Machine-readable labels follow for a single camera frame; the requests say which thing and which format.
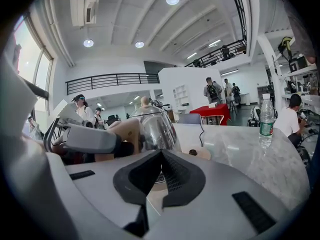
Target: bottle cap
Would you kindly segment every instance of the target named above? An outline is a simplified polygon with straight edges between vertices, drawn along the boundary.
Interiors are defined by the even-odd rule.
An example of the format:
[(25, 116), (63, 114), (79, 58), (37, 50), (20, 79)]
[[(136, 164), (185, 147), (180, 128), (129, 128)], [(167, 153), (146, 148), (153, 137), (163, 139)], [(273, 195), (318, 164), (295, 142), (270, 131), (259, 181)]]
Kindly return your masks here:
[(263, 97), (264, 100), (269, 100), (270, 99), (270, 93), (262, 94), (262, 97)]

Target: metal railing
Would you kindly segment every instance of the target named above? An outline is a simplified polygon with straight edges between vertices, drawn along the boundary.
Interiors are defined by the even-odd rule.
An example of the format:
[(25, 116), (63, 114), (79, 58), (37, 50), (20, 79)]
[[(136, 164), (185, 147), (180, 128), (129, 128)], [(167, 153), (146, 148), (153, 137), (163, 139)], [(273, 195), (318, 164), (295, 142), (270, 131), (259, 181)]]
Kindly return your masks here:
[(160, 84), (160, 81), (158, 74), (119, 73), (88, 76), (67, 81), (65, 83), (66, 94), (69, 95), (110, 86)]
[(185, 67), (206, 68), (219, 62), (230, 60), (240, 54), (246, 54), (246, 52), (247, 46), (245, 42), (243, 40), (238, 40), (195, 59)]

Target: black rubber pad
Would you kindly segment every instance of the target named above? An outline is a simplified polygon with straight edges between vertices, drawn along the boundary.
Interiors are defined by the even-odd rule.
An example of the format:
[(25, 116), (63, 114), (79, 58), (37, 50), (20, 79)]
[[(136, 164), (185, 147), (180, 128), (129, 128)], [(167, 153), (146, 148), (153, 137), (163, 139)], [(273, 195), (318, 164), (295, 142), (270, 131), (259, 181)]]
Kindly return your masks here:
[(232, 197), (259, 234), (276, 224), (276, 221), (247, 192), (235, 193)]
[(71, 180), (74, 181), (74, 180), (79, 180), (91, 175), (95, 175), (95, 173), (92, 170), (85, 170), (85, 171), (70, 174), (70, 178)]

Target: white shirt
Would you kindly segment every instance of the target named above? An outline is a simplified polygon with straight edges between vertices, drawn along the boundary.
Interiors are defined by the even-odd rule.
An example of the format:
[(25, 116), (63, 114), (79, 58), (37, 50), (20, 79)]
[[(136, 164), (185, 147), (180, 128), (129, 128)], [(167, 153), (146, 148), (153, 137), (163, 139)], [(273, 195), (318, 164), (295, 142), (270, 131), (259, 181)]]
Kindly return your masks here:
[(297, 112), (289, 107), (284, 107), (273, 127), (278, 128), (287, 137), (291, 134), (295, 134), (300, 129)]
[(229, 96), (230, 94), (232, 94), (232, 85), (231, 83), (227, 82), (225, 84), (225, 90), (226, 90), (226, 94)]
[(76, 110), (76, 113), (85, 121), (88, 120), (94, 126), (96, 123), (95, 114), (90, 107), (82, 106)]

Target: red table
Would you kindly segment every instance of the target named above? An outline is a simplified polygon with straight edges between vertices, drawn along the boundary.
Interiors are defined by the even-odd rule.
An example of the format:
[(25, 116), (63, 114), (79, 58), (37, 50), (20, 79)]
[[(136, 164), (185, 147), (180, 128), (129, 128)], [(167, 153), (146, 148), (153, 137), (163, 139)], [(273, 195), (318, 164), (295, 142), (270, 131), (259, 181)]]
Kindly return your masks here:
[(223, 116), (221, 126), (226, 126), (227, 120), (231, 119), (227, 104), (218, 104), (216, 107), (202, 106), (190, 111), (190, 114), (199, 114), (201, 117)]

